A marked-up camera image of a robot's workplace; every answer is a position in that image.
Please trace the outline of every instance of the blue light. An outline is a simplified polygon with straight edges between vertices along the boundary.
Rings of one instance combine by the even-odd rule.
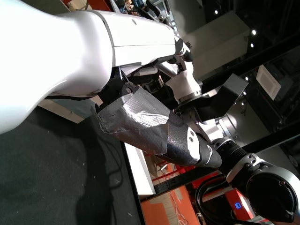
[[[242,206],[240,205],[240,203],[239,203],[239,202],[237,202],[237,203],[235,204],[235,207],[236,207],[237,209],[240,209],[240,208],[242,208]]]

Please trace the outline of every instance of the wall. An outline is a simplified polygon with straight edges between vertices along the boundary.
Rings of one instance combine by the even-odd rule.
[[[183,37],[193,46],[194,78],[244,55],[248,49],[249,27],[233,12],[228,12]]]
[[[197,0],[168,1],[182,37],[206,24],[204,9],[199,9]]]

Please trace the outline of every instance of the metal pole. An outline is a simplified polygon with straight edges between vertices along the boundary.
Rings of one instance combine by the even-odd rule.
[[[244,146],[243,150],[248,153],[258,153],[262,150],[283,144],[299,136],[300,121]]]

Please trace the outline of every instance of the white plastic casing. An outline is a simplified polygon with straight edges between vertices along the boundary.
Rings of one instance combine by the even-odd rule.
[[[110,38],[92,12],[58,17],[1,0],[0,27],[0,134],[17,127],[49,94],[90,94],[110,78]]]
[[[195,92],[198,92],[199,95],[201,93],[201,89],[193,77],[193,64],[191,62],[184,62],[184,67],[185,71],[180,72],[180,74],[166,83],[172,88],[176,101]]]
[[[96,10],[92,12],[103,19],[109,32],[113,67],[130,66],[134,70],[157,58],[175,54],[171,27],[132,15]]]

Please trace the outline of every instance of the orange floor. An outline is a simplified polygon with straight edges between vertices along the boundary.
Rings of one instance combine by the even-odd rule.
[[[181,225],[199,225],[185,186],[143,202],[142,210],[147,225],[178,225],[178,220]]]

